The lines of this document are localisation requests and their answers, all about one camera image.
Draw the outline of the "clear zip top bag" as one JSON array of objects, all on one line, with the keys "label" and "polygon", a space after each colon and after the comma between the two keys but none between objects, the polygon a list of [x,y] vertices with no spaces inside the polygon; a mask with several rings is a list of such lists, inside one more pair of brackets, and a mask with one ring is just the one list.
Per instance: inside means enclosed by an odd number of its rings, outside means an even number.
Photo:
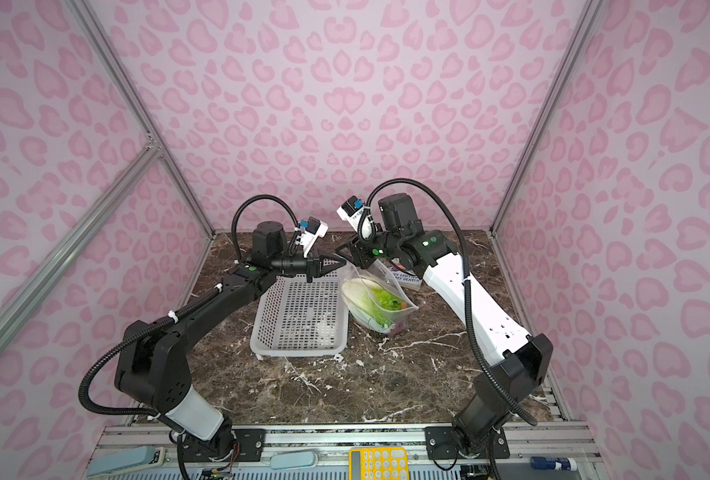
[{"label": "clear zip top bag", "polygon": [[362,327],[381,335],[405,330],[418,307],[406,295],[393,272],[381,261],[367,269],[348,262],[341,269],[341,297]]}]

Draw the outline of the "white perforated plastic basket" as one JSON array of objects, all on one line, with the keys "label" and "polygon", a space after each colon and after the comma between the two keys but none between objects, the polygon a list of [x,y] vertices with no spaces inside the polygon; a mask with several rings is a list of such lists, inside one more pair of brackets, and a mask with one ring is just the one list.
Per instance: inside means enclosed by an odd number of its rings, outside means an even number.
[{"label": "white perforated plastic basket", "polygon": [[262,357],[322,357],[347,345],[348,310],[341,275],[335,271],[312,282],[298,275],[280,277],[262,295],[250,348]]}]

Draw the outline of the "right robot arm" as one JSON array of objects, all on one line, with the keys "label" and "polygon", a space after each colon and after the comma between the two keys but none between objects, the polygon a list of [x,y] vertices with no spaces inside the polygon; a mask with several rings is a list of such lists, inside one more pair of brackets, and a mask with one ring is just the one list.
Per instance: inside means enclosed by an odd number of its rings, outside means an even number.
[{"label": "right robot arm", "polygon": [[429,439],[432,459],[453,455],[474,458],[490,454],[512,418],[537,425],[524,401],[543,384],[553,345],[543,334],[532,335],[516,322],[472,275],[466,246],[439,230],[427,230],[412,198],[405,193],[381,199],[382,223],[367,216],[365,202],[355,196],[337,209],[355,231],[344,244],[350,259],[367,268],[379,259],[398,260],[439,294],[463,322],[482,372],[474,394],[454,416],[444,434]]}]

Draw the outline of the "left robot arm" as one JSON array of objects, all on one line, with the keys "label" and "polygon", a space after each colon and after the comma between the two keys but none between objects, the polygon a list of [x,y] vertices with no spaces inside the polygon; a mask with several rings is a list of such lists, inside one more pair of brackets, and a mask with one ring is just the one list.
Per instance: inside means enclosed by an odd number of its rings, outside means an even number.
[{"label": "left robot arm", "polygon": [[128,327],[116,388],[151,408],[152,416],[177,433],[183,451],[227,458],[236,443],[232,422],[196,391],[187,355],[231,314],[259,300],[278,278],[303,275],[312,281],[345,264],[341,256],[317,248],[293,250],[280,223],[260,223],[247,258],[208,294],[151,324],[136,321]]}]

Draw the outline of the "green white toy cabbage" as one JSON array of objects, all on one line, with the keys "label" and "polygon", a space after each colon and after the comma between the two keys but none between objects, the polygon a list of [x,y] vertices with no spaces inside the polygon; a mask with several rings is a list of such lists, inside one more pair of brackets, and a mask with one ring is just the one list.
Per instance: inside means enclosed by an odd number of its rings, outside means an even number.
[{"label": "green white toy cabbage", "polygon": [[349,313],[363,327],[380,334],[398,331],[417,307],[382,283],[351,278],[341,285],[341,294]]}]

